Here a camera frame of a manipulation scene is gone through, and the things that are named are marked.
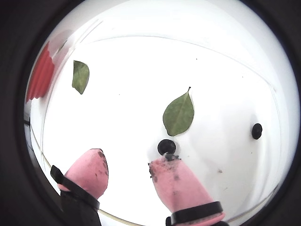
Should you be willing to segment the pink-tipped gripper finger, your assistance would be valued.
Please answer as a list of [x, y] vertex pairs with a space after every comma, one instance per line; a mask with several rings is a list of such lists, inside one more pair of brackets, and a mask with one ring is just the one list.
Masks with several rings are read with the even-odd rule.
[[214, 201], [185, 162], [175, 154], [148, 163], [159, 199], [171, 212], [167, 226], [227, 226], [219, 201]]
[[74, 226], [100, 226], [98, 199], [108, 186], [109, 170], [100, 148], [82, 154], [63, 174], [52, 166], [51, 177], [60, 190], [63, 213]]

